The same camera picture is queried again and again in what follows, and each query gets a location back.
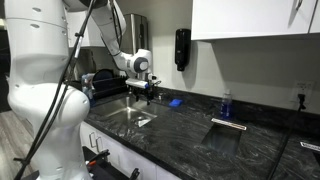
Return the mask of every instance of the blue object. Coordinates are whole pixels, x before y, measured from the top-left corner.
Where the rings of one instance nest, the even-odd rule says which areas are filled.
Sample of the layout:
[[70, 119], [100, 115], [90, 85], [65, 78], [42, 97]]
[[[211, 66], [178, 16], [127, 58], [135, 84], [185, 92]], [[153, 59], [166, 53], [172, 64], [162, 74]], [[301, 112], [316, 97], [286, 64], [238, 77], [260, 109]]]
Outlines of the blue object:
[[229, 120], [232, 117], [232, 96], [229, 89], [223, 94], [220, 116], [222, 119], [226, 120]]
[[171, 101], [171, 103], [169, 104], [169, 106], [171, 107], [178, 107], [180, 106], [182, 103], [182, 100], [181, 99], [174, 99]]

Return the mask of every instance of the upper cabinet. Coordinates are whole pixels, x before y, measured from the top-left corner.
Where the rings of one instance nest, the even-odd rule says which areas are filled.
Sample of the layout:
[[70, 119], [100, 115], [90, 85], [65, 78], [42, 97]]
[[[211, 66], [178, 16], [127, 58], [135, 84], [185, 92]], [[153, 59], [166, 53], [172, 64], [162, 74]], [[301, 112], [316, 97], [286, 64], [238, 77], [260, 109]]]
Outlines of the upper cabinet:
[[[86, 12], [66, 12], [67, 22], [68, 22], [68, 38], [69, 47], [73, 47], [76, 41], [75, 33], [80, 31], [82, 23], [86, 18]], [[93, 19], [90, 17], [88, 20], [87, 28], [82, 40], [82, 47], [105, 47], [101, 37], [100, 30], [95, 24]]]
[[[307, 34], [312, 20], [320, 19], [316, 4], [317, 0], [194, 0], [192, 39]], [[312, 27], [320, 32], [319, 20]]]
[[319, 33], [320, 32], [320, 2], [318, 0], [314, 17], [312, 20], [310, 33]]

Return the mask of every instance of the sink basin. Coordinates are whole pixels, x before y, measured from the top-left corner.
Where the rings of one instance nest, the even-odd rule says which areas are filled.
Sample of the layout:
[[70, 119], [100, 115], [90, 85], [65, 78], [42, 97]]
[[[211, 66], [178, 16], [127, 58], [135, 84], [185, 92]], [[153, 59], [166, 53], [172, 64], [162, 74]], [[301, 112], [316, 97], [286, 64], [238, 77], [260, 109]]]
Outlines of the sink basin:
[[147, 105], [146, 101], [136, 102], [134, 98], [124, 97], [94, 107], [91, 112], [105, 117], [106, 120], [112, 119], [141, 127], [167, 110], [169, 108], [163, 105], [152, 102]]
[[241, 129], [214, 123], [201, 144], [218, 152], [235, 156], [242, 131]]

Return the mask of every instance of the black countertop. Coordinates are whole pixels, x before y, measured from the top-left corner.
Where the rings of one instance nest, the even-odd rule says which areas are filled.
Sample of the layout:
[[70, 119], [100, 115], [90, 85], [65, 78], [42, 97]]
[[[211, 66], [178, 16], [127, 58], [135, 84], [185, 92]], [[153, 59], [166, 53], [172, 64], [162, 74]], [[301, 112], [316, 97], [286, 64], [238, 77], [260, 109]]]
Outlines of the black countertop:
[[[126, 93], [97, 101], [97, 106], [121, 97]], [[168, 104], [170, 96], [152, 103]], [[220, 99], [194, 95], [183, 96], [184, 104], [170, 108], [142, 127], [106, 119], [89, 113], [85, 122], [114, 138], [128, 148], [143, 155], [181, 179], [266, 179], [281, 146], [286, 129], [265, 123], [233, 121], [247, 127], [242, 132], [235, 156], [207, 148], [201, 142], [218, 114]], [[294, 134], [290, 139], [275, 179], [319, 179], [320, 168], [312, 153], [305, 152]], [[320, 145], [314, 136], [306, 142]]]

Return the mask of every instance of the wall outlet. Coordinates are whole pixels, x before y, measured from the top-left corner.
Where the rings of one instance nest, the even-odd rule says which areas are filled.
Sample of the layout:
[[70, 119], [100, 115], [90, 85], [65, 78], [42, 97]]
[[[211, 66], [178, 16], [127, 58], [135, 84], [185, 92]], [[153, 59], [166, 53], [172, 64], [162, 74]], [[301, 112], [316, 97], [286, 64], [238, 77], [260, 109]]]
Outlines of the wall outlet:
[[295, 81], [290, 101], [299, 102], [298, 94], [304, 94], [306, 96], [305, 103], [310, 103], [314, 85], [314, 81]]

